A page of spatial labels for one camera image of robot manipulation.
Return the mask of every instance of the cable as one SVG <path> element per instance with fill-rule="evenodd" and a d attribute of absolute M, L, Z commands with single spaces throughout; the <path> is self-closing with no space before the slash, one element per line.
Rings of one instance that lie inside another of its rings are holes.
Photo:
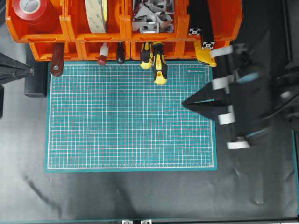
<path fill-rule="evenodd" d="M 291 105 L 294 101 L 296 101 L 299 98 L 299 94 L 297 94 L 296 96 L 294 96 L 292 99 L 290 99 L 287 103 L 285 103 L 282 107 L 276 109 L 273 113 L 269 114 L 268 116 L 264 117 L 263 120 L 267 120 L 273 116 L 275 116 L 276 114 L 278 114 L 279 112 L 281 112 L 283 109 L 285 109 L 287 106 Z"/>

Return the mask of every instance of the red tape roll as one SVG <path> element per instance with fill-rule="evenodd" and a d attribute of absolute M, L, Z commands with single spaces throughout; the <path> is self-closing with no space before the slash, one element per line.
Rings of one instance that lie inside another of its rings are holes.
<path fill-rule="evenodd" d="M 34 30 L 50 32 L 57 28 L 59 15 L 50 0 L 14 0 L 15 14 Z"/>

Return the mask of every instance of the tool handle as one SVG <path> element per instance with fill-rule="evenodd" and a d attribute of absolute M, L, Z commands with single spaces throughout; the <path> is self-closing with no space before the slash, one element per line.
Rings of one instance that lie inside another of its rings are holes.
<path fill-rule="evenodd" d="M 167 82 L 167 64 L 164 58 L 163 44 L 161 42 L 154 42 L 154 65 L 153 73 L 155 83 L 163 85 Z"/>
<path fill-rule="evenodd" d="M 98 59 L 98 65 L 105 66 L 107 64 L 107 57 L 109 53 L 109 45 L 107 42 L 104 42 L 100 48 L 100 55 Z"/>
<path fill-rule="evenodd" d="M 51 74 L 59 77 L 64 72 L 64 45 L 65 43 L 55 43 L 52 57 Z"/>
<path fill-rule="evenodd" d="M 116 61 L 118 64 L 124 64 L 126 61 L 125 49 L 123 42 L 118 42 L 116 51 Z"/>
<path fill-rule="evenodd" d="M 142 44 L 142 50 L 140 52 L 140 66 L 143 69 L 150 69 L 153 60 L 153 50 L 150 42 L 144 42 Z"/>

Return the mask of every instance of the green cutting mat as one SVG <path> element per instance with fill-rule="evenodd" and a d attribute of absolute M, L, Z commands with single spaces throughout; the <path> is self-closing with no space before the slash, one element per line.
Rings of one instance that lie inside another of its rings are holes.
<path fill-rule="evenodd" d="M 195 61 L 151 70 L 68 62 L 48 81 L 46 171 L 216 170 L 214 123 L 181 102 L 211 80 Z"/>

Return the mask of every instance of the screwdriver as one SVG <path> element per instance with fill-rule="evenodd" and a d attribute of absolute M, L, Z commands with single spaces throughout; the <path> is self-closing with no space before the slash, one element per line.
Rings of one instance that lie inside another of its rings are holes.
<path fill-rule="evenodd" d="M 118 42 L 116 51 L 116 61 L 118 64 L 124 64 L 125 60 L 125 49 L 123 47 L 123 42 Z"/>
<path fill-rule="evenodd" d="M 153 73 L 154 81 L 158 85 L 163 85 L 167 82 L 167 64 L 164 58 L 163 44 L 161 42 L 154 42 L 154 64 Z"/>
<path fill-rule="evenodd" d="M 140 52 L 140 66 L 143 69 L 150 69 L 153 60 L 153 50 L 150 42 L 144 42 Z"/>

